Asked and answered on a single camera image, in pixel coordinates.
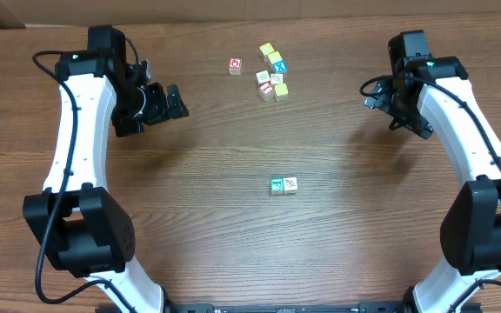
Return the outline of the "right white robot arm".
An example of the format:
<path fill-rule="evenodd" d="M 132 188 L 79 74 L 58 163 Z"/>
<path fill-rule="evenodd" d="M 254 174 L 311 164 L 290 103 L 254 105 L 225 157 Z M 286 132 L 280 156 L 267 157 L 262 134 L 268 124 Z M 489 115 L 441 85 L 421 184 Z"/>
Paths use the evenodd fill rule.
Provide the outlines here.
<path fill-rule="evenodd" d="M 501 286 L 501 142 L 457 57 L 434 57 L 421 30 L 399 33 L 388 52 L 392 73 L 369 80 L 365 106 L 391 116 L 390 130 L 437 135 L 460 187 L 440 226 L 442 258 L 395 310 L 479 312 L 469 299 Z"/>

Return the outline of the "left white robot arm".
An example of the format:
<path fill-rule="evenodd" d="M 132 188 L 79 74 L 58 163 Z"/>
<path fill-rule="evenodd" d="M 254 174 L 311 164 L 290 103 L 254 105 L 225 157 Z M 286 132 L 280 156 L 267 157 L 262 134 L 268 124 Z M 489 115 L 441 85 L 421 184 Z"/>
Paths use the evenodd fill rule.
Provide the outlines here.
<path fill-rule="evenodd" d="M 49 263 L 97 286 L 117 312 L 169 312 L 164 289 L 136 259 L 129 214 L 108 190 L 108 135 L 140 134 L 189 114 L 178 87 L 151 77 L 148 61 L 129 63 L 133 42 L 110 25 L 88 30 L 84 50 L 62 51 L 49 75 L 59 86 L 57 145 L 40 194 L 23 201 L 37 239 L 37 265 Z"/>

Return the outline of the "white swirl wooden block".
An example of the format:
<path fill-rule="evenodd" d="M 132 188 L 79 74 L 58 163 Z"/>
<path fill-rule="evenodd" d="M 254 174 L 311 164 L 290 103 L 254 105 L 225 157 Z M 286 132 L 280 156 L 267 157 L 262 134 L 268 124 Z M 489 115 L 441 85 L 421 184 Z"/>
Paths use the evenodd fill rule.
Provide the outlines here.
<path fill-rule="evenodd" d="M 257 84 L 268 83 L 271 80 L 270 72 L 268 70 L 259 71 L 256 73 Z"/>

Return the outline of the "green picture wooden block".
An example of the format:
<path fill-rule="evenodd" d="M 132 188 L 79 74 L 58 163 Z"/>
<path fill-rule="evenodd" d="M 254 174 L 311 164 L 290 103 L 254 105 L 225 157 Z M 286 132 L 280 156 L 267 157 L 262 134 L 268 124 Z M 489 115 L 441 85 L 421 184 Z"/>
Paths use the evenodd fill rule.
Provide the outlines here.
<path fill-rule="evenodd" d="M 275 177 L 270 180 L 270 189 L 272 195 L 283 195 L 284 193 L 284 179 L 282 177 Z"/>

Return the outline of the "white leaf wooden block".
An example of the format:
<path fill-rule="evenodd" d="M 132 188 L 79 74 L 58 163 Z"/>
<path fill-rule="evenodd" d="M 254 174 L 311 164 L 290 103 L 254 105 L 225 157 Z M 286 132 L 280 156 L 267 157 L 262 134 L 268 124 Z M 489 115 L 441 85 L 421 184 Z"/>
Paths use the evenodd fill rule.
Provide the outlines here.
<path fill-rule="evenodd" d="M 296 194 L 298 190 L 297 179 L 295 177 L 284 178 L 284 194 Z"/>

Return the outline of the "red letter wooden block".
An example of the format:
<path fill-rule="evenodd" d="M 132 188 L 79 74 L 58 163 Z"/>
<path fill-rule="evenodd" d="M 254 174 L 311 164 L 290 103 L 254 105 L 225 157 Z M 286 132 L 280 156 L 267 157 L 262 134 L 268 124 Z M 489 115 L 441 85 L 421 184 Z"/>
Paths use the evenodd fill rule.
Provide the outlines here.
<path fill-rule="evenodd" d="M 270 82 L 262 83 L 258 86 L 258 95 L 265 101 L 270 101 L 275 96 L 275 88 Z"/>

